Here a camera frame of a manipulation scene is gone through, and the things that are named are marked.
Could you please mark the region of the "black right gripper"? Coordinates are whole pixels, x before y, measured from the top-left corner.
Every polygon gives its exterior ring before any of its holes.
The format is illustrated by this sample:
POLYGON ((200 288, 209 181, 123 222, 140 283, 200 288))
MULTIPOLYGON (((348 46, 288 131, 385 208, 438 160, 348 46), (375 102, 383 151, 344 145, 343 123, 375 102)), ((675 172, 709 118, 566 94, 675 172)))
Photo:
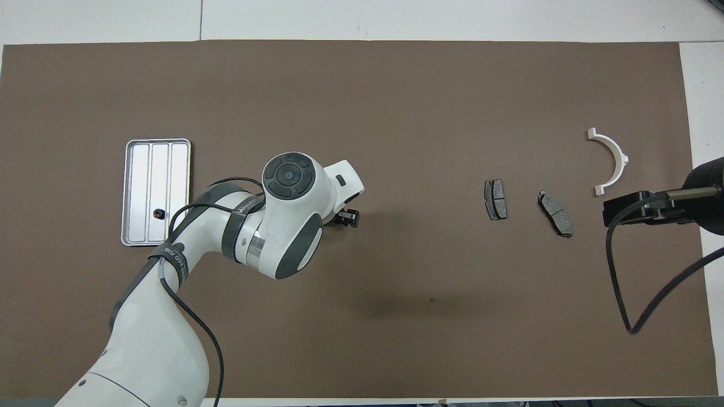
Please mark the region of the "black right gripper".
POLYGON ((639 191, 602 204, 602 222, 610 227, 621 211, 621 224, 696 223, 715 235, 723 234, 723 158, 691 170, 678 189, 639 191))

